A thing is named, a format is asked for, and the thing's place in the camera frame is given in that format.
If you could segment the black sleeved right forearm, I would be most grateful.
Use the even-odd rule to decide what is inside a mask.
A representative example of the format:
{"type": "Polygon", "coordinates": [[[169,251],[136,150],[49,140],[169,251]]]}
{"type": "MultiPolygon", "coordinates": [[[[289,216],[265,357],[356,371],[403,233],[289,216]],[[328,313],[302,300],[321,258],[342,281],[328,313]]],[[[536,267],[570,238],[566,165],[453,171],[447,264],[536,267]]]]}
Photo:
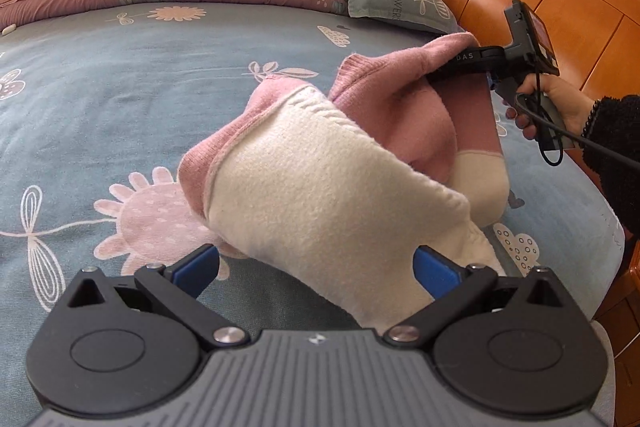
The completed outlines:
{"type": "MultiPolygon", "coordinates": [[[[582,136],[613,152],[639,160],[639,97],[601,98],[593,105],[582,136]]],[[[592,147],[584,153],[586,165],[600,178],[604,196],[622,225],[639,235],[639,171],[603,155],[592,147]]]]}

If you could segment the person's right hand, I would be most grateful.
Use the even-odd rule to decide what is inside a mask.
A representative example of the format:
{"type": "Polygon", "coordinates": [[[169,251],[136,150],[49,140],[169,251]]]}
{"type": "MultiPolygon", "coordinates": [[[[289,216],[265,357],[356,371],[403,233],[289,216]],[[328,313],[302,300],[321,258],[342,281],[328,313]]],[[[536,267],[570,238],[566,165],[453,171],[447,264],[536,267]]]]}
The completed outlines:
{"type": "Polygon", "coordinates": [[[518,92],[527,95],[543,93],[559,111],[568,132],[576,135],[585,133],[594,101],[562,78],[547,74],[528,75],[518,87],[518,92]]]}

